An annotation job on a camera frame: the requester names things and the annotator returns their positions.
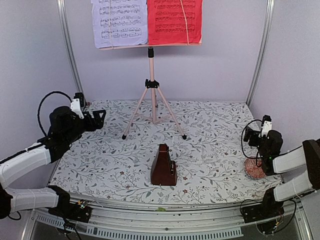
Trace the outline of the pink music stand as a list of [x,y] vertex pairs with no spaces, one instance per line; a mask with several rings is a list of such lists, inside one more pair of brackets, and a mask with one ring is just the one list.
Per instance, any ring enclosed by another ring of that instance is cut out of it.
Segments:
[[[201,44],[193,44],[190,46],[199,46]],[[144,91],[150,91],[151,92],[151,103],[152,103],[152,118],[151,121],[153,123],[158,122],[157,118],[157,95],[163,96],[163,93],[160,89],[160,84],[155,80],[155,73],[154,73],[154,47],[155,46],[189,46],[185,44],[178,44],[178,45],[172,45],[172,44],[166,44],[166,45],[150,45],[148,42],[146,44],[140,44],[140,45],[134,45],[134,46],[118,46],[114,48],[105,47],[105,48],[99,48],[99,49],[119,49],[119,48],[133,48],[133,47],[147,47],[147,56],[149,59],[149,72],[150,72],[150,78],[145,81],[145,89]]]

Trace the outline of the brown wooden metronome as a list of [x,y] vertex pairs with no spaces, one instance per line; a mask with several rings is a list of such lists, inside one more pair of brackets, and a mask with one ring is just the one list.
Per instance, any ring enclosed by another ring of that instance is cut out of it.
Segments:
[[176,162],[171,160],[170,149],[166,144],[160,144],[152,162],[150,181],[156,186],[176,186],[178,180]]

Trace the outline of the purple sheet music page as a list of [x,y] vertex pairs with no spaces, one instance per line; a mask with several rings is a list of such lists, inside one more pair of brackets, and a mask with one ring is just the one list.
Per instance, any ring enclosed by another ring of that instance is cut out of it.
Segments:
[[115,48],[148,42],[148,8],[145,0],[92,0],[95,47]]

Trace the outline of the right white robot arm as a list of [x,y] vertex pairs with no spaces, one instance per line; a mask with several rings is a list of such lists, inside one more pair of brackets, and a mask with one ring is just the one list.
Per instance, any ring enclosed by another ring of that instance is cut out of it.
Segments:
[[254,179],[283,174],[300,167],[305,171],[292,180],[265,191],[258,213],[262,218],[269,218],[283,203],[293,197],[320,189],[320,140],[304,140],[301,146],[280,153],[283,144],[282,135],[276,130],[258,131],[246,126],[241,140],[257,148],[255,157],[248,157],[244,162],[245,172]]

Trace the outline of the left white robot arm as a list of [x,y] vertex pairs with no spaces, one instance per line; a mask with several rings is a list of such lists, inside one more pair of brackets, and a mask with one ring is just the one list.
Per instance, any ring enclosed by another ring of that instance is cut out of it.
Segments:
[[38,208],[48,208],[51,214],[65,219],[74,218],[76,214],[84,212],[84,206],[71,203],[70,194],[58,186],[13,189],[10,185],[31,171],[60,160],[83,133],[102,129],[106,114],[104,109],[83,112],[78,107],[60,106],[49,115],[50,128],[47,136],[1,160],[1,219],[14,212]]

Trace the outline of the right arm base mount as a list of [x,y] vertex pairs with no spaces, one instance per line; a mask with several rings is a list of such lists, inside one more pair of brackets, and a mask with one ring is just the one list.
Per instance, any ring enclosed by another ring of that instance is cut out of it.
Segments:
[[260,203],[240,208],[240,213],[245,223],[252,223],[284,214],[284,202],[275,204]]

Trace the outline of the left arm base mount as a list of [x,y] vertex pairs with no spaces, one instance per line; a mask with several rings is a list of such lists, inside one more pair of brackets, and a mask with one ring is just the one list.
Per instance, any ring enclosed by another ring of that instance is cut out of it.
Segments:
[[49,208],[48,213],[67,220],[88,223],[93,209],[88,206],[88,201],[80,199],[75,203],[61,204],[57,207]]

